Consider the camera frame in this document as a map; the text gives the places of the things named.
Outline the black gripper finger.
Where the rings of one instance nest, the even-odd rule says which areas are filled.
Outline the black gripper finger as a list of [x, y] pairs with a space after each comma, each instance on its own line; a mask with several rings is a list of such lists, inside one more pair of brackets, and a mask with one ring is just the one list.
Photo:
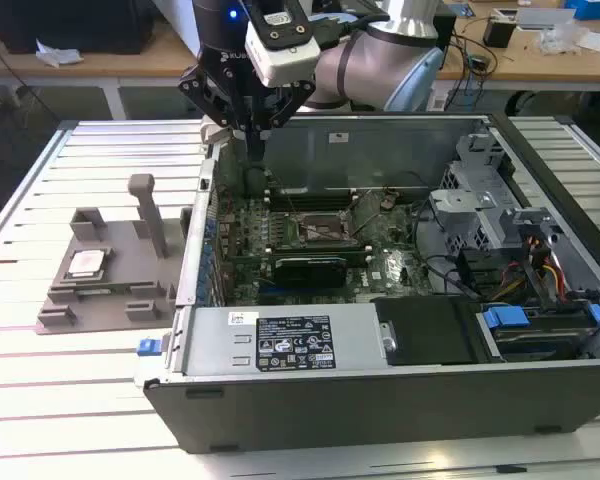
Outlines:
[[256, 132], [252, 111], [239, 90], [239, 73], [234, 66], [218, 68], [202, 63], [191, 67], [181, 77], [178, 88], [195, 106], [220, 127], [238, 133], [245, 143], [246, 156], [256, 159]]
[[273, 129], [281, 128], [315, 91], [311, 80], [281, 87], [260, 86], [255, 94], [255, 159], [262, 160]]

